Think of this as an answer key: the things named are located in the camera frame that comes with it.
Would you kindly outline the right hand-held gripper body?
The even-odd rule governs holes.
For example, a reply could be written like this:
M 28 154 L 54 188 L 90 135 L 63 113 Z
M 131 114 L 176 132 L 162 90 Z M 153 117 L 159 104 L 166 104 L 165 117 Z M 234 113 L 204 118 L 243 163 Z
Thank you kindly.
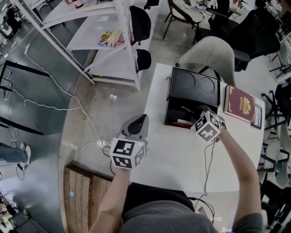
M 225 120 L 223 117 L 215 114 L 210 108 L 205 115 L 201 115 L 200 119 L 194 119 L 190 130 L 205 142 L 219 142 L 221 129 L 226 129 Z

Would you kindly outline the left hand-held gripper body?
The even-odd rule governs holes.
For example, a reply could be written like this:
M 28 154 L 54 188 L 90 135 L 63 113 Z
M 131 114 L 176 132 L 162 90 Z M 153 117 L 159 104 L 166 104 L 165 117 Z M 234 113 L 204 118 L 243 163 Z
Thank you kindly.
M 134 169 L 140 165 L 148 151 L 147 132 L 141 135 L 120 132 L 113 138 L 110 146 L 110 157 L 115 167 Z

